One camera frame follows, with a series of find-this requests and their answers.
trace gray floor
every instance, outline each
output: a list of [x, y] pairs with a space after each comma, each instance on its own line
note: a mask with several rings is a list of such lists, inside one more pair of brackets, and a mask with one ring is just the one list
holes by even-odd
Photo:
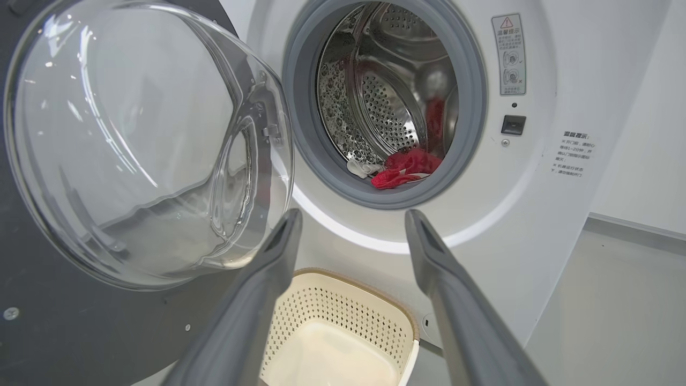
[[582, 232], [526, 351], [553, 386], [686, 385], [683, 241], [603, 227]]

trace washing machine front panel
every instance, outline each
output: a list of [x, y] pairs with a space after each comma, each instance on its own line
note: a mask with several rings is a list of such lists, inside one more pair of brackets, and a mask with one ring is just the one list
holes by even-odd
[[[459, 178], [418, 208], [524, 344], [582, 229], [668, 1], [588, 1], [573, 6], [526, 0], [393, 3], [419, 15], [444, 44], [451, 41], [451, 32], [440, 27], [445, 13], [436, 10], [450, 5], [478, 47], [487, 91], [481, 140]], [[260, 8], [258, 2], [247, 41], [273, 68], [282, 69], [289, 93], [289, 71], [298, 56], [289, 49], [303, 20], [323, 20], [327, 12], [352, 4], [273, 1]], [[501, 95], [502, 51], [493, 20], [508, 15], [521, 20], [524, 95]], [[634, 27], [623, 31], [627, 21]], [[462, 60], [454, 59], [453, 63]], [[295, 124], [301, 124], [298, 111], [292, 112]], [[506, 115], [526, 117], [522, 135], [502, 133]], [[299, 151], [310, 150], [301, 146]], [[305, 227], [311, 231], [304, 234], [313, 235], [303, 238], [298, 263], [334, 269], [378, 286], [408, 303], [418, 320], [429, 314], [431, 307], [412, 278], [404, 211], [354, 203], [323, 183], [310, 166], [303, 154], [296, 154], [294, 201], [309, 214]], [[435, 336], [423, 337], [440, 345]]]

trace gray rubber gasket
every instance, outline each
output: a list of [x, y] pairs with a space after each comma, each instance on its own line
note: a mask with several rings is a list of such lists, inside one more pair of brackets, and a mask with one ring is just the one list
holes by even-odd
[[377, 190], [370, 179], [351, 174], [326, 134], [319, 117], [315, 74], [321, 50], [336, 25], [360, 2], [312, 0], [300, 13], [288, 38], [282, 81], [295, 142], [305, 163], [330, 189], [373, 209], [405, 209], [446, 190], [468, 166], [486, 120], [486, 73], [476, 42], [449, 0], [393, 0], [428, 23], [441, 39], [455, 69], [460, 119], [455, 139], [441, 166], [420, 183]]

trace perforated basket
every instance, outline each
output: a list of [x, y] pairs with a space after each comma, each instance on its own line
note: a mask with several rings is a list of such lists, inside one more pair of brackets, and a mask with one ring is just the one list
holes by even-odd
[[261, 379], [269, 386], [404, 386], [419, 329], [379, 291], [320, 269], [295, 273], [274, 307]]

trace warning triangle icon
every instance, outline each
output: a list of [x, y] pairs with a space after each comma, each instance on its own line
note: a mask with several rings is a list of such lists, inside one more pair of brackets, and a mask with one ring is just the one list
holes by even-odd
[[512, 28], [512, 27], [514, 27], [514, 26], [512, 25], [512, 21], [510, 21], [509, 17], [506, 17], [505, 21], [500, 25], [501, 29], [502, 28]]

